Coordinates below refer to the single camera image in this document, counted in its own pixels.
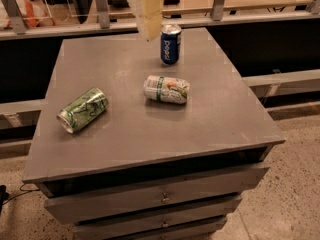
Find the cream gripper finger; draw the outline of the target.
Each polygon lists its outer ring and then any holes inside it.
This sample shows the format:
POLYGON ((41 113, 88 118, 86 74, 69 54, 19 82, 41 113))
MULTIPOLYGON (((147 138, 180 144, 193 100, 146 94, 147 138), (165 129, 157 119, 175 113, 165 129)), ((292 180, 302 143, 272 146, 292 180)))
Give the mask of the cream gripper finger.
POLYGON ((164 0, 127 0, 135 18, 139 33, 146 41, 160 35, 164 0))

